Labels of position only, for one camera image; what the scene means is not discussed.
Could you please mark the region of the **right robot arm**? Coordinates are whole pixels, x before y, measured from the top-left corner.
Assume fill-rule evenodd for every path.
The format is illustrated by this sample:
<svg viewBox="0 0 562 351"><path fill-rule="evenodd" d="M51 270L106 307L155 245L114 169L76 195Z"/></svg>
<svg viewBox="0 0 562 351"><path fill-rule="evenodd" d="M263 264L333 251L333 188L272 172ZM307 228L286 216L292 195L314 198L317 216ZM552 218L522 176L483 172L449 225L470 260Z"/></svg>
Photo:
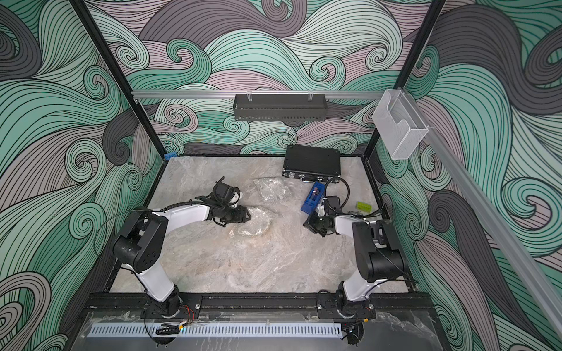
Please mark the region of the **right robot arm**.
<svg viewBox="0 0 562 351"><path fill-rule="evenodd" d="M339 197L307 199L301 211L303 226L323 237L343 235L353 239L356 270L341 282L336 292L338 312L351 318L370 307L370 296L384 283L406 277L406 261L400 253L395 226L389 219L370 219L361 214L340 214L331 201Z"/></svg>

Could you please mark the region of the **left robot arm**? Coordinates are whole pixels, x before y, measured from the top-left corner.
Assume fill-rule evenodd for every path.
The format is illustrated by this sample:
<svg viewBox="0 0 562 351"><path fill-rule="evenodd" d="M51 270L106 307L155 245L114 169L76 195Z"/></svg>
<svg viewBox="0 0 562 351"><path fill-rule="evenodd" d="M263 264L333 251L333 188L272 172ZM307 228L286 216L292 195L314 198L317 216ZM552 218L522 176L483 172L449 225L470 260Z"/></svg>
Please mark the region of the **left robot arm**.
<svg viewBox="0 0 562 351"><path fill-rule="evenodd" d="M181 305L179 289L160 262L165 237L198 222L212 221L225 227L250 221L250 211L239 204L240 199L241 190L220 178L208 195L163 209L140 207L127 216L114 241L113 254L134 273L162 315L174 316Z"/></svg>

